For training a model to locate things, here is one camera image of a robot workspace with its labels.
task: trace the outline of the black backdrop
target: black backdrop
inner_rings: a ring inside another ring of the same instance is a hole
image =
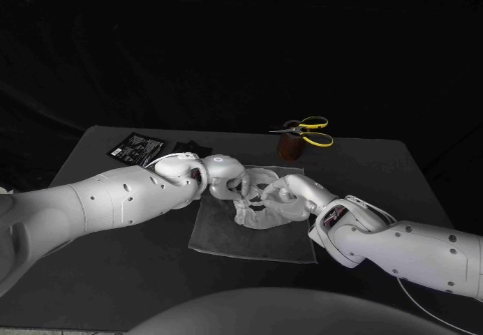
[[[470,1],[0,3],[0,181],[46,187],[93,124],[265,133],[308,115],[403,141],[483,234],[481,6]]]

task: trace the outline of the brown cup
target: brown cup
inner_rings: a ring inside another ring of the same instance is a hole
[[[299,121],[289,120],[284,124],[284,128],[297,127]],[[286,161],[295,161],[304,150],[304,139],[294,133],[281,133],[278,140],[278,155]]]

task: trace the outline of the scissor handle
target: scissor handle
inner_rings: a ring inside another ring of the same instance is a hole
[[[318,124],[305,124],[307,121],[320,120],[321,123]],[[328,125],[328,120],[324,117],[307,117],[301,120],[298,127],[307,128],[307,129],[317,129],[324,128]]]
[[[321,143],[312,141],[310,138],[307,138],[307,136],[304,136],[304,134],[311,134],[311,135],[317,134],[317,135],[321,135],[321,137],[324,137],[324,138],[327,138],[327,139],[330,140],[330,143],[321,144]],[[310,144],[315,145],[317,147],[330,147],[330,146],[334,144],[334,139],[333,139],[331,136],[327,135],[327,134],[323,134],[323,133],[308,133],[308,132],[307,132],[307,133],[299,133],[298,135],[301,136],[301,138],[302,138]]]

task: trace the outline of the cloth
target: cloth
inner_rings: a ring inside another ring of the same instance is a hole
[[[233,200],[236,209],[235,222],[252,229],[268,229],[289,223],[272,209],[262,206],[261,193],[266,185],[278,179],[278,175],[266,169],[252,167],[246,169],[249,175],[248,195],[240,200]]]
[[[245,165],[245,168],[263,168],[271,170],[278,177],[286,174],[304,174],[302,169],[291,167]],[[249,260],[317,263],[307,235],[308,221],[256,230],[236,224],[235,216],[233,202],[216,199],[204,191],[188,240],[190,249],[211,255]]]

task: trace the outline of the gray towel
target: gray towel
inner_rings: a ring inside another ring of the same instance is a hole
[[[292,167],[253,166],[273,171],[278,177],[304,174]],[[249,260],[289,263],[317,263],[311,240],[307,236],[308,221],[291,222],[266,230],[253,230],[236,224],[232,200],[219,200],[204,191],[197,211],[188,248],[201,253]]]

